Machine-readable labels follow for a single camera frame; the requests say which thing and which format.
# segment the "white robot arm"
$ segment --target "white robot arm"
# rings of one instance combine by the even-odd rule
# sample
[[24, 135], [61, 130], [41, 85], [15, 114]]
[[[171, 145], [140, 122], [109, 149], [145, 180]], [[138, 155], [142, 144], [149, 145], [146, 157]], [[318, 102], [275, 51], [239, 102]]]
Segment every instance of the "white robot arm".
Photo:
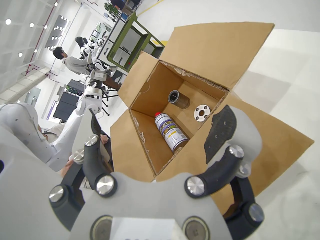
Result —
[[87, 109], [98, 113], [102, 109], [102, 90], [86, 86], [77, 108], [71, 113], [60, 136], [51, 144], [38, 130], [36, 110], [27, 103], [0, 106], [0, 124], [10, 131], [54, 171], [61, 170], [72, 152], [83, 114]]

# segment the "cardboard box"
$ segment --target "cardboard box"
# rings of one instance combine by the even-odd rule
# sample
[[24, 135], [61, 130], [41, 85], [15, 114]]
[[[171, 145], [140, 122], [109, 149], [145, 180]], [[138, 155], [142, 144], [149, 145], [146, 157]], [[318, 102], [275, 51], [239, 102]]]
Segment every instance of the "cardboard box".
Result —
[[[249, 178], [255, 195], [277, 179], [313, 141], [231, 92], [273, 27], [249, 22], [182, 26], [175, 28], [160, 60], [141, 53], [118, 92], [129, 109], [111, 127], [114, 170], [144, 182], [203, 173], [212, 115], [228, 104], [249, 116], [263, 140]], [[187, 109], [168, 103], [172, 90], [190, 98]], [[211, 109], [204, 123], [193, 117], [200, 104]], [[167, 113], [190, 138], [174, 155], [154, 123], [156, 112]], [[212, 197], [221, 213], [233, 203], [230, 186]]]

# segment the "workbench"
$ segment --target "workbench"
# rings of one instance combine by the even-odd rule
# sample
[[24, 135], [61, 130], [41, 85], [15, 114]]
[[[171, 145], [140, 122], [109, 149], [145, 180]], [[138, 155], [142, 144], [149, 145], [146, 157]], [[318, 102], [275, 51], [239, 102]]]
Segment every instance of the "workbench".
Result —
[[159, 58], [164, 47], [138, 22], [134, 12], [126, 21], [121, 17], [117, 20], [101, 47], [97, 59], [118, 66], [126, 74], [137, 61], [141, 51]]

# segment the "box flap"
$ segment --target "box flap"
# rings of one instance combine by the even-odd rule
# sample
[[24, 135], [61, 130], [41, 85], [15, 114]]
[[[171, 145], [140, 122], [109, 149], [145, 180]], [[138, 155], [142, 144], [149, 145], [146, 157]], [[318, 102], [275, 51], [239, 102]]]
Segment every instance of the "box flap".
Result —
[[138, 181], [151, 182], [154, 175], [129, 110], [120, 116], [110, 131], [114, 171]]
[[[253, 192], [257, 196], [284, 173], [313, 144], [313, 140], [231, 94], [222, 102], [215, 113], [221, 111], [227, 104], [244, 111], [255, 124], [262, 137], [262, 151], [253, 161], [251, 176], [249, 177]], [[207, 168], [204, 143], [210, 128], [211, 117], [157, 176], [156, 180], [167, 180], [181, 172], [189, 172], [194, 175], [204, 172]], [[212, 198], [221, 213], [224, 214], [233, 203], [230, 186], [225, 186], [213, 194]]]
[[158, 59], [141, 51], [136, 63], [131, 68], [118, 91], [118, 95], [127, 107], [131, 107], [157, 63]]
[[254, 22], [176, 27], [160, 59], [232, 89], [273, 27]]

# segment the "potted plant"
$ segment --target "potted plant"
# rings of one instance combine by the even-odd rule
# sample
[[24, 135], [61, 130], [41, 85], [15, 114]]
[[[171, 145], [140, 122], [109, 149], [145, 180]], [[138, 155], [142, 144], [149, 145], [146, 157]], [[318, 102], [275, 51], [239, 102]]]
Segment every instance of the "potted plant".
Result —
[[111, 16], [113, 16], [115, 19], [118, 19], [120, 14], [117, 8], [115, 8], [112, 4], [105, 2], [104, 8], [109, 12]]

